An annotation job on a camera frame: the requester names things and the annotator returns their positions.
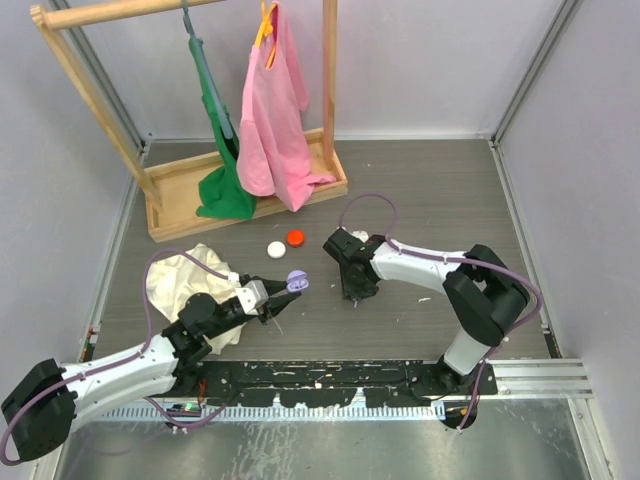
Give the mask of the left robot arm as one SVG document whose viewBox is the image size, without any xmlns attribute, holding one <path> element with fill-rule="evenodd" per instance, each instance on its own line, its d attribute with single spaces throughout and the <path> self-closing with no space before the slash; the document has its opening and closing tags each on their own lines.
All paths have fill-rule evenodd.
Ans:
<svg viewBox="0 0 640 480">
<path fill-rule="evenodd" d="M 7 423 L 1 443 L 14 444 L 18 454 L 15 460 L 3 456 L 2 463 L 39 459 L 95 417 L 130 401 L 191 395 L 212 339 L 253 319 L 266 323 L 300 295 L 284 281 L 244 275 L 224 302 L 208 293 L 191 295 L 175 322 L 140 345 L 84 363 L 39 362 L 1 404 Z"/>
</svg>

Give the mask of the white earbud charging case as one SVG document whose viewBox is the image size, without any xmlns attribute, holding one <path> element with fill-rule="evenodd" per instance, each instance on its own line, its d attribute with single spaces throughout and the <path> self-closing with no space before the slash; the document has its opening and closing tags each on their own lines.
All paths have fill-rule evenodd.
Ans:
<svg viewBox="0 0 640 480">
<path fill-rule="evenodd" d="M 272 259 L 283 258 L 286 251 L 286 245 L 281 241 L 272 241 L 267 245 L 267 255 Z"/>
</svg>

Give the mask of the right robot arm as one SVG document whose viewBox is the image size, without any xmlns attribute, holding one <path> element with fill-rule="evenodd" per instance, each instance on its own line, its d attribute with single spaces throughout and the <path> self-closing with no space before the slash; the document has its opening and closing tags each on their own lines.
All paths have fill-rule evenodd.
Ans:
<svg viewBox="0 0 640 480">
<path fill-rule="evenodd" d="M 323 250 L 339 265 L 346 300 L 375 296 L 383 280 L 422 286 L 447 297 L 460 330 L 438 361 L 438 381 L 452 394 L 473 383 L 476 367 L 500 345 L 530 301 L 524 281 L 480 244 L 467 252 L 436 252 L 383 235 L 359 238 L 339 228 Z"/>
</svg>

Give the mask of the orange earbud charging case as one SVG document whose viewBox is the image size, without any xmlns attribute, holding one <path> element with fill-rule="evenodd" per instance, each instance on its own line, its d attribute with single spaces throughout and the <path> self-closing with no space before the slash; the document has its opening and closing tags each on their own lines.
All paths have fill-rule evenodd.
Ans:
<svg viewBox="0 0 640 480">
<path fill-rule="evenodd" d="M 286 235 L 286 242 L 292 248 L 299 248 L 304 245 L 306 240 L 303 231 L 294 229 L 290 230 Z"/>
</svg>

